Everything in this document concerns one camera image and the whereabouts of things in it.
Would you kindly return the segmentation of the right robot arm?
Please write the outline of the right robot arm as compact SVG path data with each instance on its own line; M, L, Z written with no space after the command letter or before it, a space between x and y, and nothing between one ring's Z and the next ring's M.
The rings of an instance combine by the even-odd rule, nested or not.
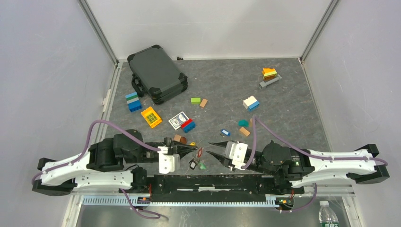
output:
M231 171L241 170L252 157L248 169L272 176L273 182L269 186L279 193L288 193L312 183L345 184L354 181L357 184L375 184L390 177L386 165L378 165L374 160L379 154L375 144L352 152L335 153L311 149L298 152L274 141L255 153L239 141L224 141L215 145L224 147L225 153L210 154Z

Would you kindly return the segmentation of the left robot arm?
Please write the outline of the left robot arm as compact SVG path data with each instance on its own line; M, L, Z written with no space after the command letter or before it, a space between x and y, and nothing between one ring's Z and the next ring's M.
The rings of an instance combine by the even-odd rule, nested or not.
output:
M34 180L32 191L48 196L64 196L71 192L95 189L147 193L151 186L142 163L158 163L159 153L149 147L168 147L172 152L167 160L178 169L179 160L197 149L171 138L162 142L147 142L142 146L120 133L91 145L84 155L56 161L41 158L38 170L41 176Z

